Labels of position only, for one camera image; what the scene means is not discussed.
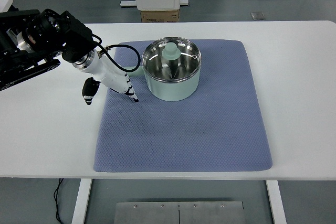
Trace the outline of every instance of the mint green pot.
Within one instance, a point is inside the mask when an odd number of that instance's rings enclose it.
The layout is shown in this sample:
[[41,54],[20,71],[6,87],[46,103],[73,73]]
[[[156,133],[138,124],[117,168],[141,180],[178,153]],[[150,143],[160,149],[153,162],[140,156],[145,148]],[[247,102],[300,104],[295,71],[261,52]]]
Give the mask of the mint green pot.
[[143,71],[153,95],[164,101],[179,101],[197,89],[201,53],[187,39],[166,37],[147,46],[142,55],[142,66],[130,76],[140,75]]

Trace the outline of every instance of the pot handle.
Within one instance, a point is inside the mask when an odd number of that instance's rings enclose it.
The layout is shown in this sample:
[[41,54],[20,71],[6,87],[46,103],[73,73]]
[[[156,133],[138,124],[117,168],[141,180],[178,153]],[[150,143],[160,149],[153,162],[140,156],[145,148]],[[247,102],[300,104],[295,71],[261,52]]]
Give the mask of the pot handle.
[[[124,67],[125,69],[133,69],[134,67]],[[129,77],[144,76],[145,72],[142,66],[139,66],[136,71],[128,72]]]

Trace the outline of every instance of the pot rim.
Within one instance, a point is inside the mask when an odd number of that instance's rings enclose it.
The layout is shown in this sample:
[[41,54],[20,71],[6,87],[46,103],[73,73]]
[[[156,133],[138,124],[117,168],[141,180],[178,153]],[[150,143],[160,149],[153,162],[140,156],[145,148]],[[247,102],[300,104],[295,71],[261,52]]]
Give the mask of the pot rim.
[[[199,64],[198,64],[198,66],[197,66],[197,68],[192,72],[192,73],[190,73],[190,74],[188,74],[187,76],[184,76],[184,77],[182,77],[182,78],[179,78],[179,79],[162,79],[162,78],[158,78],[158,77],[156,77],[156,76],[153,76],[152,74],[150,74],[149,72],[148,72],[148,70],[144,67],[144,58],[145,58],[145,53],[150,49],[150,48],[152,48],[154,45],[156,45],[156,44],[159,44],[159,43],[161,43],[161,42],[164,42],[164,41],[166,41],[167,40],[167,42],[170,42],[170,40],[171,41],[177,41],[177,40],[180,40],[180,41],[182,41],[182,42],[184,42],[184,43],[188,43],[188,44],[190,44],[193,48],[195,48],[195,50],[196,50],[196,52],[198,53],[198,56],[199,56]],[[199,48],[193,43],[193,42],[191,42],[190,40],[188,40],[188,39],[185,39],[185,38],[182,38],[182,37],[164,37],[164,38],[161,38],[161,39],[157,39],[156,41],[153,41],[152,43],[150,43],[147,47],[146,47],[146,49],[145,49],[145,51],[143,52],[143,54],[142,54],[142,57],[141,57],[141,60],[142,60],[142,65],[143,65],[143,70],[144,70],[144,72],[145,72],[145,75],[146,76],[149,76],[149,77],[151,77],[152,79],[154,79],[154,80],[156,80],[156,81],[159,81],[159,82],[163,82],[163,83],[179,83],[179,82],[182,82],[182,81],[186,81],[186,80],[189,80],[190,78],[192,78],[199,70],[200,70],[200,68],[201,68],[201,63],[202,63],[202,56],[201,56],[201,52],[199,51]]]

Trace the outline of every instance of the pot lid knob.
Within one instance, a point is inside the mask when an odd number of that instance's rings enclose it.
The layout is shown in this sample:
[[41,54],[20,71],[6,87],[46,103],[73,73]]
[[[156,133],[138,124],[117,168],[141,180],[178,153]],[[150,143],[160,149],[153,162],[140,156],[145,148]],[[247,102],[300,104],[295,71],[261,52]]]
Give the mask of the pot lid knob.
[[162,50],[162,57],[166,60],[176,60],[180,57],[181,51],[174,42],[169,42]]

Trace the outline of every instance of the textured blue mat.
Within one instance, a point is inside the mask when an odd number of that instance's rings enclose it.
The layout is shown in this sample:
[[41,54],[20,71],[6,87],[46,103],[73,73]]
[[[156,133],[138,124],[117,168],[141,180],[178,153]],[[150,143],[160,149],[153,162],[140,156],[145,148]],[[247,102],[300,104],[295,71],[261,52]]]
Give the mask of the textured blue mat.
[[[253,78],[240,41],[192,40],[202,54],[200,82],[187,99],[166,102],[132,78],[139,98],[109,90],[97,140],[97,172],[241,172],[266,170],[272,159]],[[125,44],[142,54],[151,41]],[[135,54],[115,59],[134,66]]]

